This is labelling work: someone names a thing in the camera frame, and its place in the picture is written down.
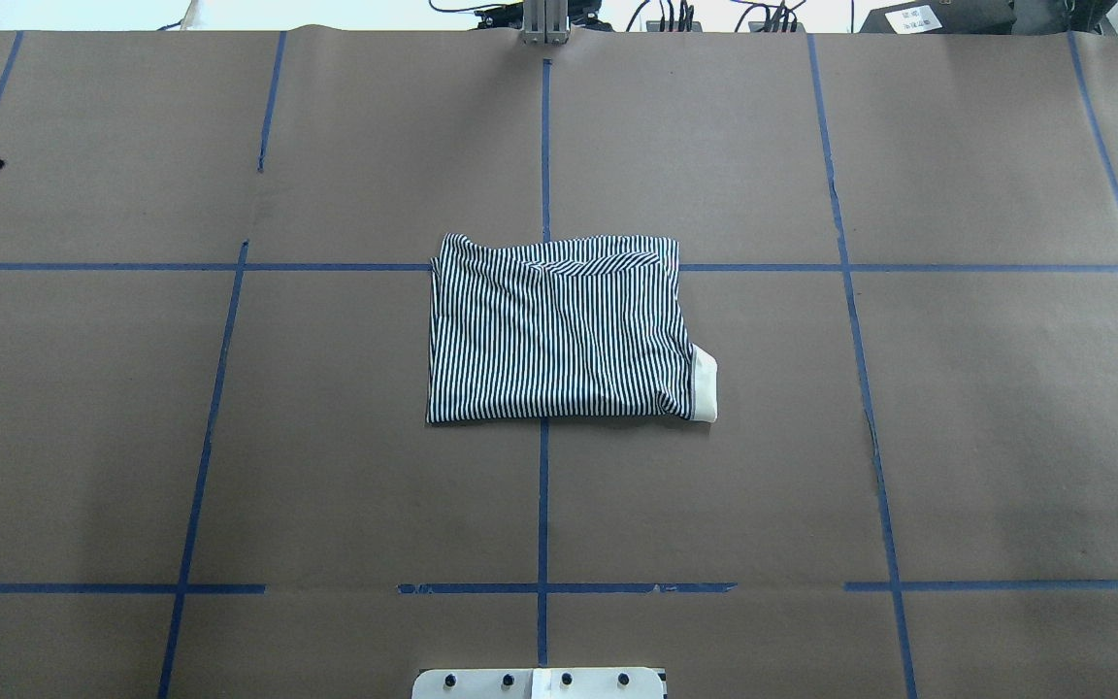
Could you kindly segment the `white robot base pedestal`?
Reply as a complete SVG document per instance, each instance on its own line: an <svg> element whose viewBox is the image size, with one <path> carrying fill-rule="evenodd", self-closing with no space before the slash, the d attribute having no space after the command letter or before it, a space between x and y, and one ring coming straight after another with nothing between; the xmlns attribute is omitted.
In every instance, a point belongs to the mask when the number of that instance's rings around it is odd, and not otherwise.
<svg viewBox="0 0 1118 699"><path fill-rule="evenodd" d="M661 669L626 667L429 669L413 698L667 698Z"/></svg>

